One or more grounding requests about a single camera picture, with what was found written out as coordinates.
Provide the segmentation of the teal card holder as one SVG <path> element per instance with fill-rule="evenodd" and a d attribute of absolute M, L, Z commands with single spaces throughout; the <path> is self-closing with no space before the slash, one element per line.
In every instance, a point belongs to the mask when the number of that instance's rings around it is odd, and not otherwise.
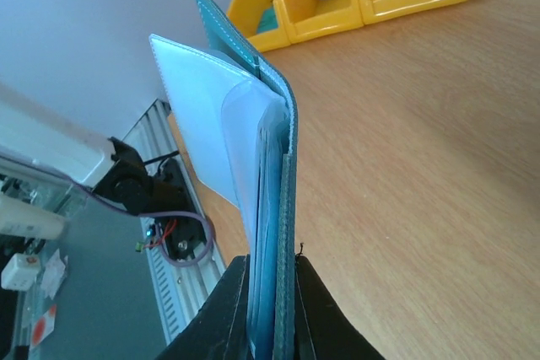
<path fill-rule="evenodd" d="M 250 247 L 246 337 L 255 359 L 294 355 L 298 111 L 286 78 L 214 0 L 209 48 L 149 43 L 197 178 L 239 211 Z"/>

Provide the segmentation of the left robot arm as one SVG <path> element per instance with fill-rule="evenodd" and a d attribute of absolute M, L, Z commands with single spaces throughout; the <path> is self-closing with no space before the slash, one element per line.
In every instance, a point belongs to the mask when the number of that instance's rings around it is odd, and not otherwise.
<path fill-rule="evenodd" d="M 189 208 L 179 187 L 149 174 L 139 152 L 1 85 L 1 151 L 123 205 L 139 217 L 179 216 Z"/>

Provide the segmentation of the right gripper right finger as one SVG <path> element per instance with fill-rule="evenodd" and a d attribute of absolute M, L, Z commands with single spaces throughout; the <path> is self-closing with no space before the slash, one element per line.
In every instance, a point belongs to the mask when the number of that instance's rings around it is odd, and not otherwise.
<path fill-rule="evenodd" d="M 295 262 L 294 358 L 382 359 L 349 322 L 307 257 Z"/>

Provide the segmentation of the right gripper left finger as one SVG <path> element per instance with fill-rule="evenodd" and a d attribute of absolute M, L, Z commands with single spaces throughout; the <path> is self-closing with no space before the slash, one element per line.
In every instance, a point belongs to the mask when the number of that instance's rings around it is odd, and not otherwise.
<path fill-rule="evenodd" d="M 186 329 L 162 353 L 162 360 L 247 359 L 249 257 L 236 256 Z"/>

